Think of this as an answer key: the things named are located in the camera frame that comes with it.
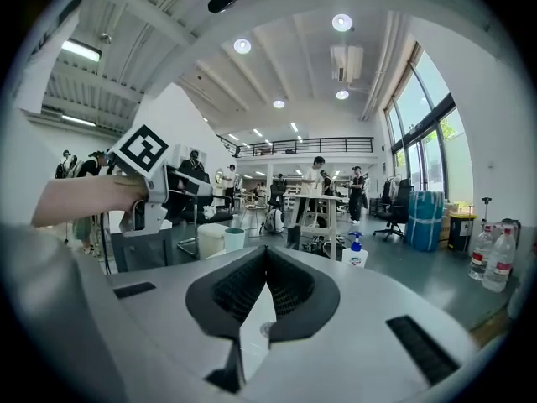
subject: window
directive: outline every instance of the window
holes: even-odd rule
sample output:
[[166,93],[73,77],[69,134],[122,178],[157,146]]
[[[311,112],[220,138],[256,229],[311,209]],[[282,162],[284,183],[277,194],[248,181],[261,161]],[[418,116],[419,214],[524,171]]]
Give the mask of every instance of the window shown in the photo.
[[413,72],[411,72],[401,96],[397,99],[397,105],[405,133],[408,133],[430,112],[429,103]]
[[406,179],[406,158],[404,157],[404,149],[400,149],[395,153],[395,175],[401,175],[401,179]]
[[436,106],[449,94],[450,91],[444,82],[444,78],[442,78],[442,75],[436,68],[435,63],[433,63],[433,60],[425,51],[423,51],[420,61],[418,61],[418,64],[416,65],[416,71],[420,75],[421,81],[425,85],[431,100]]
[[392,110],[389,111],[389,122],[392,126],[392,140],[394,144],[401,140],[401,127],[399,126],[399,119],[397,118],[397,112],[395,106],[392,106]]
[[448,190],[451,202],[473,204],[470,149],[457,109],[440,122],[446,152]]
[[433,130],[422,140],[428,191],[444,191],[444,173],[438,132]]
[[414,186],[414,191],[423,189],[423,176],[421,174],[421,153],[418,144],[409,146],[410,159],[410,184]]

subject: forearm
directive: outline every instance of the forearm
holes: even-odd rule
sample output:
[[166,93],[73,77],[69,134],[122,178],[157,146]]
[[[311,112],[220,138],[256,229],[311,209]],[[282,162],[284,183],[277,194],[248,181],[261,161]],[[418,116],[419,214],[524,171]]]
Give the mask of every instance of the forearm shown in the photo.
[[109,211],[127,211],[146,196],[143,180],[125,176],[54,179],[41,194],[32,225],[44,227]]

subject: hand sanitizer bottle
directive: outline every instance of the hand sanitizer bottle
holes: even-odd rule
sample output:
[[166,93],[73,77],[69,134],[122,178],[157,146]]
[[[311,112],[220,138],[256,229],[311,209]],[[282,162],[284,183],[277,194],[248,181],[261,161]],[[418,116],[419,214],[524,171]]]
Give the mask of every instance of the hand sanitizer bottle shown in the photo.
[[354,236],[354,242],[352,242],[350,248],[343,249],[341,261],[345,264],[365,267],[366,260],[368,259],[368,252],[365,249],[362,249],[362,244],[360,243],[360,236],[362,236],[362,234],[356,232],[349,233],[349,235]]

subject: water bottle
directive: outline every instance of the water bottle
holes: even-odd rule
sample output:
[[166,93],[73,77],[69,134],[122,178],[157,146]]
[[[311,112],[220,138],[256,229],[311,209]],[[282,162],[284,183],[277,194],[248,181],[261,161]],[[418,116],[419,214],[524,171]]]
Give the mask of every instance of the water bottle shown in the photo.
[[470,269],[468,276],[475,280],[482,280],[487,268],[488,257],[490,250],[494,245],[493,229],[486,224],[482,233],[477,237],[476,248],[473,251],[472,259],[470,260]]
[[511,228],[505,228],[488,257],[487,268],[482,281],[485,288],[494,292],[503,291],[514,261],[515,249],[516,244],[511,234]]

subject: black pants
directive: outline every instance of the black pants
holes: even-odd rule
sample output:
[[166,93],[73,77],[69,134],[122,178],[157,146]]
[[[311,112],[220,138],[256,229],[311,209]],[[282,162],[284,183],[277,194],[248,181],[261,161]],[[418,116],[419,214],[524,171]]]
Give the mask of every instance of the black pants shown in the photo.
[[353,221],[360,221],[362,215],[362,194],[349,198],[349,213]]
[[226,209],[229,210],[229,207],[233,204],[233,188],[226,188],[224,196],[229,197],[225,200]]
[[[300,199],[300,204],[299,204],[299,212],[298,212],[298,215],[296,216],[296,223],[300,223],[300,219],[302,218],[302,214],[305,212],[305,208],[306,208],[306,202],[307,202],[307,198],[301,198]],[[311,198],[310,199],[310,209],[312,211],[315,210],[315,199]]]

